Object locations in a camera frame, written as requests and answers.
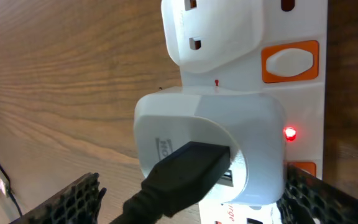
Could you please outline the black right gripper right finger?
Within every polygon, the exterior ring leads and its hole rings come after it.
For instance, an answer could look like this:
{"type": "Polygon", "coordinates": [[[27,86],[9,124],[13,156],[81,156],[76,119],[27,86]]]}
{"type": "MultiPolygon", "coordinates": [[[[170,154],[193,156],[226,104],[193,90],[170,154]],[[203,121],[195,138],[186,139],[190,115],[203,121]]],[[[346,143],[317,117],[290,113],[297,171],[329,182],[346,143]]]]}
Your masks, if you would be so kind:
{"type": "Polygon", "coordinates": [[[293,165],[277,207],[282,223],[358,224],[358,199],[293,165]]]}

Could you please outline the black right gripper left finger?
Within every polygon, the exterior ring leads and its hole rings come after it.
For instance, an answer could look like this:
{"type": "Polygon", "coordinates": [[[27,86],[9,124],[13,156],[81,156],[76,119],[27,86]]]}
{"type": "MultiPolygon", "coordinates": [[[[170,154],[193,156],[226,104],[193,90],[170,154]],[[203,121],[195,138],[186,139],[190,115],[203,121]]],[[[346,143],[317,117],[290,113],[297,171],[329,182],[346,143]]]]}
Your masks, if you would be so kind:
{"type": "Polygon", "coordinates": [[[101,201],[99,174],[87,173],[11,224],[97,224],[101,201]]]}

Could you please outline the white power strip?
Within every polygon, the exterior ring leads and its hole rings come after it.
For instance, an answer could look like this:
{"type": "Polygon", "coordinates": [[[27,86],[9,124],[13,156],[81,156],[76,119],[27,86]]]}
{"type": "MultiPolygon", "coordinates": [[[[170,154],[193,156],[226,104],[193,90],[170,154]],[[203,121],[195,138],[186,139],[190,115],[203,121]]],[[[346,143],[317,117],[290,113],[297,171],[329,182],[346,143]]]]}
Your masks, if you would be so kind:
{"type": "MultiPolygon", "coordinates": [[[[174,92],[261,93],[283,108],[289,165],[323,176],[326,1],[163,1],[174,92]]],[[[202,223],[278,223],[277,201],[251,206],[205,200],[202,223]]]]}

